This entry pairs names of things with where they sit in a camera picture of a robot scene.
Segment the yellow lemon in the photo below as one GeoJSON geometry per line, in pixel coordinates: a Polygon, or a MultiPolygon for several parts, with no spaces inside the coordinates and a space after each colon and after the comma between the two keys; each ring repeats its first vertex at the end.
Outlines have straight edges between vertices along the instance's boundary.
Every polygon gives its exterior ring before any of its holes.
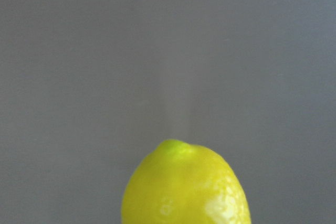
{"type": "Polygon", "coordinates": [[[251,223],[251,217],[237,176],[219,154],[166,140],[130,177],[121,222],[251,223]]]}

